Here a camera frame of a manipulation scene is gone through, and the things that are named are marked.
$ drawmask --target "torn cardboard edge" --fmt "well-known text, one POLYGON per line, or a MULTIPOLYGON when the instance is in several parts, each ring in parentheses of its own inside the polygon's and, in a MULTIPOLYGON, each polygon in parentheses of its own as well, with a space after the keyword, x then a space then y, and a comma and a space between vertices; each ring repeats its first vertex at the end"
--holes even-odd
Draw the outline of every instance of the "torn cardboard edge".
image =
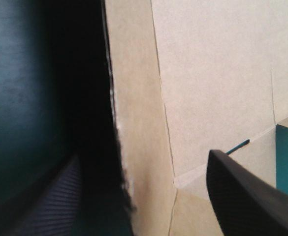
POLYGON ((109 78, 110 78, 110 100, 111 100, 111 112, 112 112, 112 122, 114 127, 114 134, 115 134, 115 140, 117 145, 117 152, 118 157, 120 160, 120 170, 122 175, 123 184, 121 186, 121 189, 124 194, 124 207, 128 216, 128 226, 131 231, 132 236, 135 236, 132 225, 131 225, 131 214, 133 211, 136 210, 136 207, 132 204, 131 197, 129 195, 129 182, 126 178, 126 170, 123 169, 122 165, 122 152, 121 152, 121 142, 119 139, 119 131, 116 124, 116 111, 115 111, 115 96, 114 96, 114 81, 113 81, 113 73, 112 73, 112 63, 111 63, 111 55, 110 55, 110 42, 109 42, 109 35, 108 35, 108 26, 107 26, 107 17, 106 17, 106 8, 105 8, 105 0, 101 0, 101 11, 102 11, 102 23, 103 23, 103 35, 104 35, 104 41, 105 41, 105 49, 106 49, 106 60, 108 64, 108 72, 109 72, 109 78))

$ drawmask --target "cardboard box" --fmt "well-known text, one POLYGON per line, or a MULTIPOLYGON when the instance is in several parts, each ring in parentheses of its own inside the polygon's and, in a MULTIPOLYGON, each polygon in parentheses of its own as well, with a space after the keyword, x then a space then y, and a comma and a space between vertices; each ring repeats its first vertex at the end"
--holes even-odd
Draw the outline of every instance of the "cardboard box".
POLYGON ((116 126, 138 236, 220 236, 210 149, 276 185, 288 1, 106 0, 116 126))

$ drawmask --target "black plastic object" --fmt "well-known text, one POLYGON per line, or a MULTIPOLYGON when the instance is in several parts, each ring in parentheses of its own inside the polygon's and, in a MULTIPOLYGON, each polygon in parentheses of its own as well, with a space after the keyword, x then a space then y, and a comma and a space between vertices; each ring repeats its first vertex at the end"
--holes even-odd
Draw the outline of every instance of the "black plastic object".
POLYGON ((225 236, 288 236, 288 195, 219 150, 209 153, 207 189, 225 236))
POLYGON ((80 165, 74 157, 0 206, 0 236, 67 236, 80 197, 80 165))

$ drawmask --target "crease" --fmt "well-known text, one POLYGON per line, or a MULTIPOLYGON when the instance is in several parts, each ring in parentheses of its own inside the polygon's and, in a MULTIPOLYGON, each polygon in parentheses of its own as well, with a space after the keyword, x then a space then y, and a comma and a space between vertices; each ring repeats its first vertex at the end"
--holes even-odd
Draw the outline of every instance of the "crease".
POLYGON ((174 198, 173 206, 172 206, 172 209, 171 209, 171 218, 170 218, 168 236, 170 236, 170 233, 171 233, 172 222, 173 222, 173 215, 174 215, 174 207, 175 207, 175 204, 177 203, 178 191, 179 191, 179 190, 176 188, 175 198, 174 198))
POLYGON ((160 72, 160 60, 159 60, 159 54, 158 54, 158 45, 157 45, 157 38, 156 38, 156 28, 155 28, 155 20, 154 20, 152 0, 150 0, 150 9, 151 9, 151 14, 152 14, 152 19, 153 19, 155 50, 156 50, 156 54, 157 54, 157 64, 158 64, 161 100, 162 100, 162 105, 163 105, 163 109, 164 109, 166 130, 167 130, 167 134, 168 134, 168 143, 169 143, 169 149, 170 149, 172 173, 173 173, 173 176, 175 177, 176 174, 175 174, 175 169, 174 169, 174 165, 173 165, 173 152, 172 152, 172 146, 171 146, 171 138, 170 138, 170 130, 169 130, 169 123, 168 123, 167 109, 166 109, 166 105, 165 105, 163 94, 162 94, 162 80, 161 80, 161 72, 160 72))
POLYGON ((271 69, 270 69, 270 75, 271 75, 271 93, 272 93, 273 119, 274 119, 274 125, 276 125, 275 104, 274 104, 274 86, 273 86, 273 67, 272 66, 271 66, 271 69))
MULTIPOLYGON (((155 27, 155 19, 154 19, 152 0, 150 0, 150 9, 151 9, 151 14, 152 14, 152 19, 153 19, 153 29, 154 29, 154 38, 155 38, 155 51, 156 51, 156 56, 157 56, 160 95, 161 95, 161 100, 162 100, 162 105, 163 105, 163 110, 164 110, 165 126, 166 126, 165 128, 167 130, 167 135, 168 135, 168 146, 169 146, 169 151, 170 151, 170 163, 171 163, 172 174, 173 174, 173 178, 174 178, 175 177, 175 169, 174 169, 174 164, 173 164, 173 152, 172 152, 172 146, 171 146, 171 138, 170 138, 170 130, 169 130, 169 123, 168 123, 167 109, 166 109, 166 105, 165 105, 163 94, 162 94, 162 80, 161 80, 161 71, 160 71, 160 60, 159 60, 159 53, 158 53, 156 27, 155 27)), ((178 189, 175 187, 175 185, 174 185, 174 188, 175 188, 176 192, 175 192, 175 197, 174 197, 173 205, 172 205, 172 209, 171 209, 168 236, 170 236, 170 233, 171 233, 171 227, 172 227, 173 215, 174 215, 174 207, 176 205, 177 197, 178 197, 178 189)))

